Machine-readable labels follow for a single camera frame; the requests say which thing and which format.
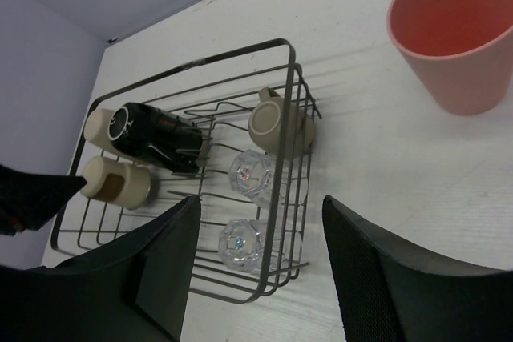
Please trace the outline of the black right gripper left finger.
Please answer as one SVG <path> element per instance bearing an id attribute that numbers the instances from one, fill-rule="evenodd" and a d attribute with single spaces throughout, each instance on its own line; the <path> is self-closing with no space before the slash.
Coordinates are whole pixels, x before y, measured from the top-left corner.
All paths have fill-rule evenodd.
<path id="1" fill-rule="evenodd" d="M 200 230 L 189 196 L 53 268 L 1 268 L 3 341 L 177 341 Z"/>

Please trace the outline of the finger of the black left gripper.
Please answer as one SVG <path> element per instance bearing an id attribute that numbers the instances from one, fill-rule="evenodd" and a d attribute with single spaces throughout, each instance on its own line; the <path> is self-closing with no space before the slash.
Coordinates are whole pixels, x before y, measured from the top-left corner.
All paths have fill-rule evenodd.
<path id="1" fill-rule="evenodd" d="M 41 175 L 1 166 L 1 233 L 38 231 L 87 181 L 82 176 Z"/>

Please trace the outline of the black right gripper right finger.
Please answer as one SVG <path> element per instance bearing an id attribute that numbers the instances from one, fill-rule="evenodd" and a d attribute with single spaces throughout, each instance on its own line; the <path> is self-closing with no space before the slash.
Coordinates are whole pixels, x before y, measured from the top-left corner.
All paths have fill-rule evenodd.
<path id="1" fill-rule="evenodd" d="M 512 273 L 420 247 L 334 197 L 325 241 L 348 341 L 510 341 Z"/>

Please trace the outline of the beige tall cup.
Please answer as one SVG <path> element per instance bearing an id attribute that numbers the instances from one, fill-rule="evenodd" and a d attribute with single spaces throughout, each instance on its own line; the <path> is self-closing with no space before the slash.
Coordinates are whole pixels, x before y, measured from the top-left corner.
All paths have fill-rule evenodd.
<path id="1" fill-rule="evenodd" d="M 83 136 L 86 141 L 98 148 L 117 154 L 118 151 L 112 146 L 108 137 L 108 127 L 113 114 L 114 111 L 109 109 L 99 108 L 92 111 L 85 122 Z"/>

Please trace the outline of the cream cup brown band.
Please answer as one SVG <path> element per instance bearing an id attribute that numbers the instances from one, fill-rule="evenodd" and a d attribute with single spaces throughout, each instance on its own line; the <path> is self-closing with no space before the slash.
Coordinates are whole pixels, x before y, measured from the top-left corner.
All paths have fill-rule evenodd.
<path id="1" fill-rule="evenodd" d="M 86 185 L 80 193 L 88 199 L 135 210 L 145 204 L 151 191 L 147 167 L 95 156 L 82 171 Z"/>

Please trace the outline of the black mug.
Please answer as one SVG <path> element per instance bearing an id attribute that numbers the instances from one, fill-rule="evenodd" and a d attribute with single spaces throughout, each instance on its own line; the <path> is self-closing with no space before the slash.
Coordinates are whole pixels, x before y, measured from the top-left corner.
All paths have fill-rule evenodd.
<path id="1" fill-rule="evenodd" d="M 107 127 L 112 146 L 138 160 L 182 174 L 196 174 L 202 130 L 192 121 L 142 103 L 125 103 Z"/>

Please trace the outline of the salmon pink plastic cup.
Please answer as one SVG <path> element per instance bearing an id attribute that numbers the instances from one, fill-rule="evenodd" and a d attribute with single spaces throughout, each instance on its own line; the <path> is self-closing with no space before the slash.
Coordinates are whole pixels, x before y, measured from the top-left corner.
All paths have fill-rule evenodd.
<path id="1" fill-rule="evenodd" d="M 391 42 L 454 115 L 496 107 L 512 80 L 512 0 L 392 0 Z"/>

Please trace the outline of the clear glass lower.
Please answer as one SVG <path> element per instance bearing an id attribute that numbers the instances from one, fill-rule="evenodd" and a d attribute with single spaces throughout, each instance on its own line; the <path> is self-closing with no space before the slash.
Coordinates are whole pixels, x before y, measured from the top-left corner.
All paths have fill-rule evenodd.
<path id="1" fill-rule="evenodd" d="M 268 221 L 265 219 L 236 219 L 220 233 L 218 255 L 223 264 L 235 271 L 257 274 L 261 271 L 265 252 Z M 276 226 L 270 252 L 269 270 L 277 271 L 298 264 L 302 257 L 302 235 L 297 231 Z"/>

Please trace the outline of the clear glass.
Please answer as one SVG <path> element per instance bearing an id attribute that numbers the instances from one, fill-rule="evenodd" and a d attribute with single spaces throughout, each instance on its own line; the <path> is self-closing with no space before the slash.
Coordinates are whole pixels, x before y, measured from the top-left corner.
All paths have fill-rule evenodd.
<path id="1" fill-rule="evenodd" d="M 235 271 L 257 274 L 261 271 L 265 252 L 268 221 L 265 219 L 236 219 L 220 233 L 218 255 L 223 264 Z M 298 264 L 302 257 L 302 235 L 297 231 L 276 226 L 270 252 L 269 270 L 277 271 Z"/>
<path id="2" fill-rule="evenodd" d="M 276 158 L 259 151 L 247 149 L 237 155 L 229 170 L 228 179 L 232 190 L 243 195 L 262 209 L 271 207 L 273 183 L 277 170 Z M 278 205 L 303 204 L 306 201 L 309 182 L 298 163 L 284 161 L 278 183 Z"/>

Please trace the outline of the clear glass upper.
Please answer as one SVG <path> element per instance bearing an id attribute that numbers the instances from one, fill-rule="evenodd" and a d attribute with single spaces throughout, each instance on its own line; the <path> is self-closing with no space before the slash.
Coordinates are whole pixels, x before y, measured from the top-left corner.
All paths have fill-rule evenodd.
<path id="1" fill-rule="evenodd" d="M 232 190 L 243 195 L 262 209 L 271 207 L 273 183 L 277 170 L 276 158 L 259 151 L 247 149 L 237 155 L 229 170 L 228 179 Z M 306 201 L 309 182 L 298 163 L 284 161 L 278 183 L 278 205 L 303 204 Z"/>

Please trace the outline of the grey beige small mug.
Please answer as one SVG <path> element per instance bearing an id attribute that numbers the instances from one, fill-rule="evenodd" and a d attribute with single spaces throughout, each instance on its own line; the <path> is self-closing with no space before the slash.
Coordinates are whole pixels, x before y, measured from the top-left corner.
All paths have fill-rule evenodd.
<path id="1" fill-rule="evenodd" d="M 285 138 L 285 158 L 296 158 L 311 148 L 315 126 L 298 103 L 287 102 L 276 91 L 264 87 L 258 91 L 259 104 L 248 120 L 252 141 L 263 151 L 278 156 L 281 138 Z"/>

